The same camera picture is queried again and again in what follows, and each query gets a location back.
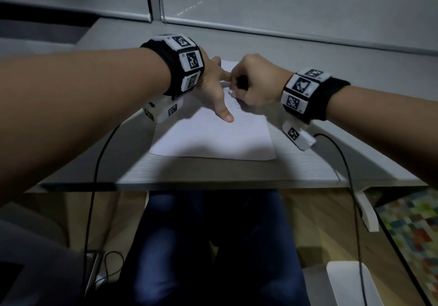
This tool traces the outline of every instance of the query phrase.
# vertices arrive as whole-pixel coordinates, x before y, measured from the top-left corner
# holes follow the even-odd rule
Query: desk leg
[[[379,232],[377,214],[365,195],[364,190],[365,189],[354,192],[354,197],[356,198],[360,210],[362,210],[362,220],[369,232]]]

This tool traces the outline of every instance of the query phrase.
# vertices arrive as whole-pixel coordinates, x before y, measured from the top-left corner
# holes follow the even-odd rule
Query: hand
[[[210,59],[203,48],[200,47],[204,60],[204,73],[199,78],[197,86],[214,104],[216,114],[226,122],[234,120],[233,115],[228,111],[224,101],[224,91],[221,81],[231,81],[231,73],[224,71],[220,57]]]
[[[283,88],[293,74],[259,54],[247,54],[231,71],[230,93],[248,105],[280,102]],[[237,87],[237,78],[241,75],[248,77],[247,91]]]

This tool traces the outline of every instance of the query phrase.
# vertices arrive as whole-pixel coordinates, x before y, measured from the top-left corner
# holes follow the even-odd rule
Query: wooden floor
[[[302,266],[325,264],[331,260],[357,260],[357,244],[354,228],[353,203],[344,189],[294,189],[282,190],[283,203],[293,228],[294,240]],[[55,216],[70,235],[71,248],[81,250],[85,236],[89,194],[65,194],[59,201],[67,218],[61,224],[60,214]],[[50,194],[36,196],[40,207],[48,203]],[[112,201],[118,204],[115,212],[109,210]],[[137,225],[145,207],[145,192],[97,194],[91,226],[91,241],[97,244],[107,237],[105,249],[117,250],[126,255],[132,243]],[[106,236],[106,227],[110,225]],[[369,233],[360,221],[362,257],[368,267],[385,306],[424,305],[395,251],[383,232]],[[120,268],[117,255],[108,257],[108,271]]]

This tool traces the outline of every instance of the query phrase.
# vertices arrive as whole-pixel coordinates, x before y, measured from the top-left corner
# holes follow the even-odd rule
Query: forearm
[[[327,119],[437,185],[437,102],[347,86],[332,96]]]
[[[0,62],[0,83],[0,187],[15,193],[164,93],[170,71],[144,48],[70,52]]]

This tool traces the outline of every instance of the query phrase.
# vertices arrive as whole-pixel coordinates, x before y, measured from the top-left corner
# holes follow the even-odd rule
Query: blue jeans
[[[131,305],[310,306],[277,190],[151,192],[118,285]]]

